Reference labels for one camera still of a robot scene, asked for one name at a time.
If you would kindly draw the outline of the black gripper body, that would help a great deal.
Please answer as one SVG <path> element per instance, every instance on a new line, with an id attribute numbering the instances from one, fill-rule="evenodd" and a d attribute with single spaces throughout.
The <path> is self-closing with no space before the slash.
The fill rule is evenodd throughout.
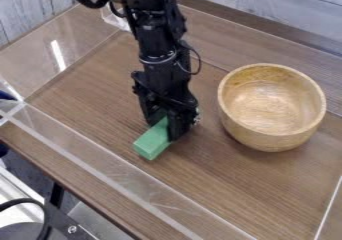
<path id="1" fill-rule="evenodd" d="M 188 84 L 196 72 L 191 68 L 188 58 L 176 58 L 170 61 L 140 60 L 142 71 L 134 71 L 134 93 L 152 93 L 166 101 L 166 116 L 168 111 L 195 110 L 198 112 L 198 100 L 191 93 Z"/>

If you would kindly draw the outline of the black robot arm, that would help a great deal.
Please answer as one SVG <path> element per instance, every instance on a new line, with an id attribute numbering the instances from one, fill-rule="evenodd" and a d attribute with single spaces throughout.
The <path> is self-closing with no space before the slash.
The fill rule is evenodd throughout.
<path id="1" fill-rule="evenodd" d="M 146 121 L 167 121 L 167 137 L 178 140 L 195 125 L 199 103 L 190 91 L 191 77 L 202 68 L 191 66 L 195 49 L 183 39 L 186 17 L 176 0 L 76 0 L 89 9 L 108 7 L 128 23 L 138 41 L 140 71 L 131 73 L 134 93 Z"/>

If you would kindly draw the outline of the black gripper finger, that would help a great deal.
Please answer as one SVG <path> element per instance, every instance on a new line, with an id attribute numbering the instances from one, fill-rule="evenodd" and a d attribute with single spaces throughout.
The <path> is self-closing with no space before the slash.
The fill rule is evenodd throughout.
<path id="1" fill-rule="evenodd" d="M 139 104 L 147 124 L 154 126 L 166 116 L 166 101 L 152 93 L 143 93 L 139 95 Z"/>
<path id="2" fill-rule="evenodd" d="M 198 112 L 195 110 L 168 111 L 168 139 L 176 141 L 191 129 L 196 123 Z"/>

